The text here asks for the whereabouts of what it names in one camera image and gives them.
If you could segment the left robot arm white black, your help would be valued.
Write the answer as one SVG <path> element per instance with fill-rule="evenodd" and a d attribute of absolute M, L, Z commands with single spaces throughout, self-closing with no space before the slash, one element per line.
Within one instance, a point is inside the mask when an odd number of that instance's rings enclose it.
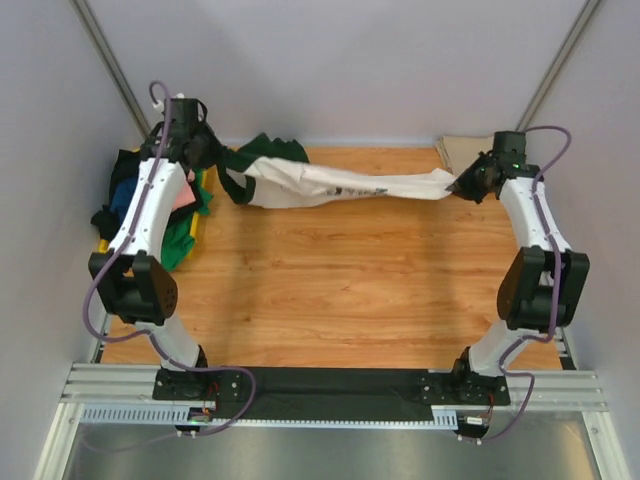
<path fill-rule="evenodd" d="M 105 343 L 147 337 L 163 368 L 181 370 L 176 390 L 188 401 L 199 401 L 208 394 L 211 378 L 196 367 L 201 348 L 179 318 L 178 287 L 161 264 L 161 249 L 189 171 L 218 144 L 200 100 L 179 94 L 160 105 L 163 119 L 140 148 L 136 185 L 122 225 L 108 250 L 89 258 L 87 295 L 98 296 L 108 314 L 134 330 L 114 338 L 97 331 L 89 318 L 83 322 Z"/>

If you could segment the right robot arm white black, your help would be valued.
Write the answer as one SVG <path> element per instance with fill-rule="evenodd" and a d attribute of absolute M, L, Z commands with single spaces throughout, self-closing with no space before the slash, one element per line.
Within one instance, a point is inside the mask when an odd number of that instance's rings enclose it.
<path fill-rule="evenodd" d="M 527 161 L 526 135 L 498 131 L 492 147 L 458 176 L 449 191 L 481 203 L 492 194 L 508 214 L 518 251 L 498 289 L 498 319 L 455 361 L 452 395 L 470 404 L 484 395 L 486 378 L 506 375 L 531 343 L 549 343 L 575 315 L 590 269 L 587 254 L 564 239 L 546 200 L 546 167 Z"/>

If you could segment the green and white raglan t-shirt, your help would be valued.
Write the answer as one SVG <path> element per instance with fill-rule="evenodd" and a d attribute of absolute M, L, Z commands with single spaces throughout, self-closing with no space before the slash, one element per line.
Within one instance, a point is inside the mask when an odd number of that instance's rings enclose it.
<path fill-rule="evenodd" d="M 216 166 L 224 191 L 237 205 L 266 209 L 310 208 L 332 201 L 395 197 L 438 201 L 455 177 L 436 168 L 410 175 L 366 175 L 314 164 L 296 140 L 261 133 L 225 149 Z"/>

